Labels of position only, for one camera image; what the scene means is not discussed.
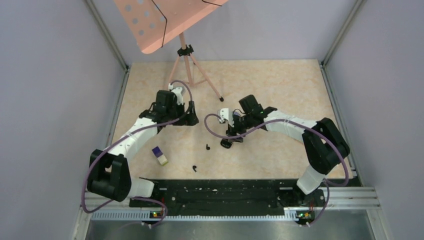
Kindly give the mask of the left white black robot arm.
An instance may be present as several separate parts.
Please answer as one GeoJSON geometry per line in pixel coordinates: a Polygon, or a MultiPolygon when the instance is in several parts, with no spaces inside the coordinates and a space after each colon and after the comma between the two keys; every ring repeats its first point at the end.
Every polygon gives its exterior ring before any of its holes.
{"type": "Polygon", "coordinates": [[[95,149],[91,153],[86,181],[90,193],[117,202],[141,197],[149,207],[160,202],[161,194],[154,189],[152,181],[131,176],[130,161],[166,126],[195,126],[199,123],[194,101],[189,100],[188,106],[184,103],[185,91],[182,86],[159,90],[151,107],[139,115],[124,135],[106,149],[95,149]]]}

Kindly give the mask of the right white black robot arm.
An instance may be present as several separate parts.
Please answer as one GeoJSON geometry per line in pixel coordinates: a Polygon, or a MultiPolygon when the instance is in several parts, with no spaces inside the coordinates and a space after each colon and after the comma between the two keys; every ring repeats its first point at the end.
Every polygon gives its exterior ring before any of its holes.
{"type": "Polygon", "coordinates": [[[327,117],[321,120],[305,120],[281,112],[275,107],[262,107],[250,94],[239,101],[242,113],[222,108],[218,111],[219,121],[227,123],[228,129],[222,145],[230,148],[234,142],[243,142],[249,130],[262,129],[286,135],[304,145],[307,166],[297,180],[293,200],[299,206],[307,206],[315,191],[326,176],[351,153],[335,123],[327,117]]]}

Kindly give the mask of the black earbud charging case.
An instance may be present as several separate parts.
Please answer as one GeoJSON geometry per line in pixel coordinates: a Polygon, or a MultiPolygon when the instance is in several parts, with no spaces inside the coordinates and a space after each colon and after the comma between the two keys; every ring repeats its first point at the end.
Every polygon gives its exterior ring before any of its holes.
{"type": "Polygon", "coordinates": [[[233,143],[229,139],[222,139],[220,145],[225,149],[230,149],[233,143]]]}

